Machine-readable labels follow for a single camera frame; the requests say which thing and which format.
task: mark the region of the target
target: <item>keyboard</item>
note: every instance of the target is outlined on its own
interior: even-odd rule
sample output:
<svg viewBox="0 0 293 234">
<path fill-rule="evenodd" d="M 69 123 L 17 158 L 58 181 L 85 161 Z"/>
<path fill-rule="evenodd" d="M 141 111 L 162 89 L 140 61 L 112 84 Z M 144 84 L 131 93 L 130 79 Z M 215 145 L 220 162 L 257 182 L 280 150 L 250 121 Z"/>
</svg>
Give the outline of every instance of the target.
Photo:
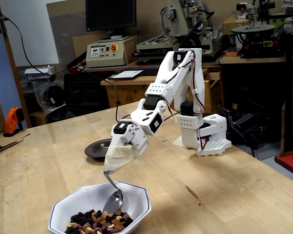
<svg viewBox="0 0 293 234">
<path fill-rule="evenodd" d="M 143 67 L 141 69 L 126 69 L 126 71 L 136 71 L 136 70 L 143 70 L 141 73 L 138 74 L 138 76 L 140 77 L 148 77 L 148 76 L 157 76 L 158 73 L 158 69 L 143 69 Z"/>
</svg>

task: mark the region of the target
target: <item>black plate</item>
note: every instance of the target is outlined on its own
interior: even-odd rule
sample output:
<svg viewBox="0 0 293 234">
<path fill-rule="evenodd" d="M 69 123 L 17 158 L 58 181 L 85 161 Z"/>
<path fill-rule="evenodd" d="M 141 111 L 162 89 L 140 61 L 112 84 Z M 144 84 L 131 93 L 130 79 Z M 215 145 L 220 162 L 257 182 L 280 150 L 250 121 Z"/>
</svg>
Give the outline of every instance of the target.
<svg viewBox="0 0 293 234">
<path fill-rule="evenodd" d="M 112 139 L 104 139 L 94 142 L 84 150 L 84 153 L 87 156 L 93 158 L 105 157 L 108 147 L 111 144 L 111 141 Z"/>
</svg>

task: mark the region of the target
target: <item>blue wall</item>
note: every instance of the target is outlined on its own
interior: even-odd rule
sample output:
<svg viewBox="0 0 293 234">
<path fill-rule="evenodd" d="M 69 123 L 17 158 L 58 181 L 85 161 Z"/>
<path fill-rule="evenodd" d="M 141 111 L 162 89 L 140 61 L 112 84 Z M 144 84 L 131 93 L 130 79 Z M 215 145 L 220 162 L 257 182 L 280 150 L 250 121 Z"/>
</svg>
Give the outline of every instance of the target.
<svg viewBox="0 0 293 234">
<path fill-rule="evenodd" d="M 15 85 L 2 34 L 0 34 L 0 104 L 4 117 L 7 116 L 11 108 L 21 107 L 19 93 Z M 27 128 L 26 121 L 23 122 L 23 127 Z"/>
</svg>

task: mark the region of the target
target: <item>white bowl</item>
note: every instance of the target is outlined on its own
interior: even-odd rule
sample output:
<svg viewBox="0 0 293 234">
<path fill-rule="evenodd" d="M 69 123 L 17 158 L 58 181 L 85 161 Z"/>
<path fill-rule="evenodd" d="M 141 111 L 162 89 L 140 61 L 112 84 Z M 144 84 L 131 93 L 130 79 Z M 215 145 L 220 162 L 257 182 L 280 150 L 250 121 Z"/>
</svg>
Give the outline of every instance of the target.
<svg viewBox="0 0 293 234">
<path fill-rule="evenodd" d="M 122 212 L 127 212 L 133 219 L 133 222 L 119 233 L 129 234 L 151 212 L 150 200 L 145 188 L 120 181 L 115 184 L 124 193 Z M 48 230 L 55 234 L 65 234 L 71 216 L 92 209 L 103 212 L 106 201 L 115 191 L 116 189 L 110 183 L 105 183 L 82 187 L 73 192 L 53 205 Z"/>
</svg>

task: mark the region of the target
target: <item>orange power drill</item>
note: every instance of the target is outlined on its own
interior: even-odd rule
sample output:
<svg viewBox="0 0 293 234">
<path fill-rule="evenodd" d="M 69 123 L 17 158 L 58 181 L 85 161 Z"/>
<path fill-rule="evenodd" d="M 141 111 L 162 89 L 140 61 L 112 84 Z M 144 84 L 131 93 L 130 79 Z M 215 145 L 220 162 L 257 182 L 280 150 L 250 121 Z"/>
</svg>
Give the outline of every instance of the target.
<svg viewBox="0 0 293 234">
<path fill-rule="evenodd" d="M 24 112 L 21 107 L 14 107 L 8 113 L 5 120 L 5 133 L 4 137 L 12 137 L 15 134 L 23 130 L 23 125 L 21 124 L 25 120 Z"/>
</svg>

